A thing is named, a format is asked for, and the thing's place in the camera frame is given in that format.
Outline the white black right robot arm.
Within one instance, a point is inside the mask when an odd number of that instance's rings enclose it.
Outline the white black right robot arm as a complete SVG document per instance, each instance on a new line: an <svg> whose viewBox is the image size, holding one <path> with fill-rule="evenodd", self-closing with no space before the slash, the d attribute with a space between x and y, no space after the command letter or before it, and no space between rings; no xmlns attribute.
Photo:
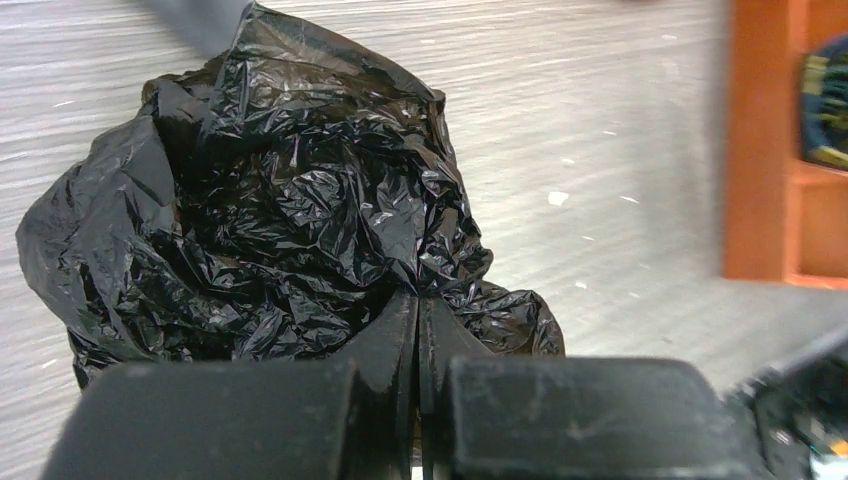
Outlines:
<svg viewBox="0 0 848 480"><path fill-rule="evenodd" d="M749 479L847 477L847 329L767 365L724 398Z"/></svg>

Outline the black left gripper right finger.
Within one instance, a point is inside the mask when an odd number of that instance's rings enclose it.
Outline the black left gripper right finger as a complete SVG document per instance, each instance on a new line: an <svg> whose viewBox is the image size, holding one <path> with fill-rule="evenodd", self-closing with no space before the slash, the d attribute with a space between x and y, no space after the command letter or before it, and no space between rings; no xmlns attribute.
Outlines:
<svg viewBox="0 0 848 480"><path fill-rule="evenodd" d="M448 304L418 324L427 479L763 479L747 415L668 358L491 353Z"/></svg>

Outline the black plastic trash bag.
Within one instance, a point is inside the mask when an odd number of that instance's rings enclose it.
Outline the black plastic trash bag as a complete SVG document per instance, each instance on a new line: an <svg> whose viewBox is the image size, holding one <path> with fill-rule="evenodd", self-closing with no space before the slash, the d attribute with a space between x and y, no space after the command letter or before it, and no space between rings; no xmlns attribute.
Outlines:
<svg viewBox="0 0 848 480"><path fill-rule="evenodd" d="M397 291L497 354L561 355L544 299L486 280L443 92L258 4L198 70L149 80L24 214L28 286L80 385L123 361L324 358Z"/></svg>

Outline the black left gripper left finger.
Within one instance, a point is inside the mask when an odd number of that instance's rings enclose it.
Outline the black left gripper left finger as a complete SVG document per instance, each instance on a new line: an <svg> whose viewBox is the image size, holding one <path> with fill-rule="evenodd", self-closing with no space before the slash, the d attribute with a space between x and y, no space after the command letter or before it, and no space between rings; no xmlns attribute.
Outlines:
<svg viewBox="0 0 848 480"><path fill-rule="evenodd" d="M324 360L124 363L83 392L47 479L407 479L418 302Z"/></svg>

